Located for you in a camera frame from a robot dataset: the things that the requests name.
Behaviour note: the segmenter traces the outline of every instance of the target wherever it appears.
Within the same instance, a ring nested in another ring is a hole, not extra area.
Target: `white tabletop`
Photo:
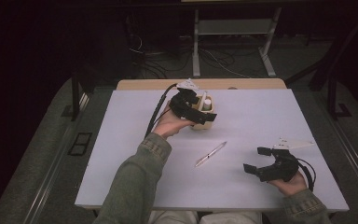
[[[114,91],[89,159],[75,204],[103,204],[118,166],[142,142],[163,91]],[[167,99],[177,93],[169,92]],[[217,114],[212,129],[184,128],[169,138],[172,154],[158,182],[155,209],[274,210],[282,208],[275,187],[243,171],[243,163],[271,165],[273,157],[257,154],[280,137],[314,141],[291,90],[209,90]],[[195,167],[196,160],[227,141],[216,155]],[[314,167],[314,193],[330,211],[348,210],[320,149],[315,144],[291,150]]]

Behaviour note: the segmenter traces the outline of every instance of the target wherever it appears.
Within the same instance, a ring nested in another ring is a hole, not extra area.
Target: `pen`
[[[217,151],[219,151],[222,147],[224,147],[226,145],[227,141],[226,142],[223,142],[221,144],[219,144],[219,146],[217,146],[216,148],[214,148],[212,150],[212,152],[208,153],[206,156],[202,157],[201,159],[197,160],[197,163],[196,163],[196,167],[197,166],[200,166],[201,164],[203,164],[205,161],[207,161],[209,158],[212,157],[212,155],[214,155]]]

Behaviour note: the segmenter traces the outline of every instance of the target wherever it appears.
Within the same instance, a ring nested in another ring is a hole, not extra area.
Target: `green jacket sleeve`
[[[291,223],[331,223],[325,205],[309,189],[283,198],[283,204]]]
[[[155,133],[149,134],[136,154],[118,168],[94,224],[147,223],[157,183],[171,150],[165,139]]]

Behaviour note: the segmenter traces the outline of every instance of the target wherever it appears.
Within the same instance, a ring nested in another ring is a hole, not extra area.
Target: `right hand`
[[[161,116],[153,130],[153,133],[160,135],[164,139],[179,133],[185,126],[195,124],[193,121],[176,117],[171,111],[169,104],[170,101],[165,105],[164,111],[162,112],[164,114]]]
[[[269,183],[278,188],[278,190],[284,196],[291,196],[300,191],[307,189],[307,183],[305,182],[304,176],[297,171],[295,176],[290,181],[284,182],[283,180],[271,180]]]

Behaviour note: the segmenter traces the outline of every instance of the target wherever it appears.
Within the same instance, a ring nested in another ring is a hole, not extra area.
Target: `metal frame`
[[[70,146],[71,141],[74,139],[76,128],[81,121],[82,112],[86,109],[88,102],[89,97],[84,93],[80,99],[80,102],[77,103],[79,105],[79,119],[75,122],[71,122],[66,128],[65,133],[60,142],[57,154],[55,155],[52,164],[48,168],[43,182],[34,197],[34,201],[32,202],[28,214],[22,223],[36,223],[39,219],[43,207],[45,206],[46,200],[48,199],[51,189],[53,188],[54,182],[57,179],[57,176],[61,170],[63,157],[64,155],[66,155],[67,148]]]
[[[358,177],[358,154],[356,153],[355,148],[351,144],[351,141],[348,139],[347,135],[342,130],[338,120],[336,118],[332,118],[330,112],[326,110],[325,101],[323,100],[322,95],[319,95],[319,97],[315,98],[317,100],[317,104],[324,113],[324,117],[328,120],[335,134],[337,135],[337,138],[342,146],[343,152],[347,157],[348,161],[350,162],[353,171]]]
[[[211,29],[208,29],[208,32],[203,32],[200,20],[199,20],[199,10],[195,10],[195,19],[194,19],[194,50],[193,50],[193,77],[200,77],[200,57],[199,57],[199,35],[254,35],[254,34],[267,34],[266,43],[262,48],[259,49],[261,60],[264,64],[264,67],[267,70],[269,77],[276,77],[276,73],[272,66],[271,61],[269,60],[269,46],[271,45],[272,38],[275,33],[276,26],[278,24],[278,19],[281,14],[282,8],[277,7],[275,9],[274,16],[272,20],[236,20],[237,22],[242,22],[243,24],[251,25],[252,23],[264,23],[269,22],[269,28],[267,31],[250,29],[246,31],[246,27],[239,27],[238,32],[234,33],[233,31],[216,31],[212,32]]]

